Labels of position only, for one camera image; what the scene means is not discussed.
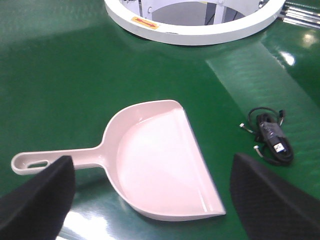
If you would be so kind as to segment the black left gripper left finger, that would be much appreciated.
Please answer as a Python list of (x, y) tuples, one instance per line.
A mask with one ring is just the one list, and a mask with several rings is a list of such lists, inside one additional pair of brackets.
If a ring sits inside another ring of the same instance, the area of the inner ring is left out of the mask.
[(2, 240), (54, 240), (76, 192), (71, 156), (62, 156), (0, 199)]

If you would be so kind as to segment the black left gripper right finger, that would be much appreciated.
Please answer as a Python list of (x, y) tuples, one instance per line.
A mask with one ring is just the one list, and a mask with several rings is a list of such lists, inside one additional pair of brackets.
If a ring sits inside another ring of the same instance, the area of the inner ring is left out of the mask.
[(320, 201), (245, 153), (236, 153), (230, 195), (251, 240), (318, 240)]

